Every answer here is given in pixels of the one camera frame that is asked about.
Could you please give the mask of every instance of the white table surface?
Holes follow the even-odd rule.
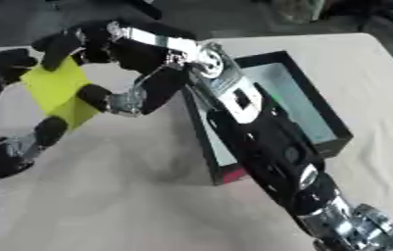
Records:
[[[393,59],[379,42],[339,34],[221,43],[232,56],[288,51],[355,134],[329,172],[352,203],[393,219]],[[133,77],[85,69],[114,90]],[[0,134],[43,118],[20,85],[1,98]],[[252,180],[211,187],[200,174],[208,180],[180,96],[145,118],[100,115],[0,182],[0,251],[313,250]]]

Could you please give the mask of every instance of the open box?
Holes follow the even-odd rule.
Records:
[[[245,75],[258,82],[309,136],[324,158],[336,156],[353,134],[285,51],[235,60]],[[246,172],[229,153],[206,120],[204,106],[188,90],[185,103],[201,143],[214,184],[241,179]]]

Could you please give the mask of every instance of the floor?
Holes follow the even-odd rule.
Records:
[[[164,23],[192,30],[201,39],[355,31],[347,18],[293,25],[268,4],[251,0],[156,0],[155,5],[164,10]],[[65,0],[60,12],[43,0],[0,0],[0,46],[28,45],[82,21],[114,17],[147,19],[121,0]],[[368,32],[393,55],[393,26],[374,21]]]

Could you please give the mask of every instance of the yellow sponge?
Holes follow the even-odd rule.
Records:
[[[64,119],[69,130],[76,129],[99,113],[75,96],[89,81],[71,57],[55,72],[37,66],[21,76],[21,80],[45,114]]]

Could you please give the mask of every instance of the robotic arm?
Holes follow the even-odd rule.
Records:
[[[393,250],[391,221],[344,198],[305,133],[218,44],[199,45],[192,34],[165,25],[116,20],[74,26],[33,48],[45,52],[42,65],[48,71],[73,54],[79,64],[118,62],[140,72],[127,93],[95,84],[79,91],[78,97],[102,112],[147,115],[187,86],[207,106],[207,120],[225,146],[315,240],[317,250]],[[15,146],[14,141],[4,145]]]
[[[315,239],[317,250],[393,250],[393,223],[372,206],[354,207],[344,198],[307,135],[218,44],[201,46],[117,23],[110,23],[108,32],[113,41],[168,48],[166,60],[128,93],[100,96],[101,87],[85,88],[81,98],[90,104],[101,100],[104,112],[136,116],[143,113],[146,81],[166,68],[186,68],[188,86],[209,107],[213,130],[252,179]]]

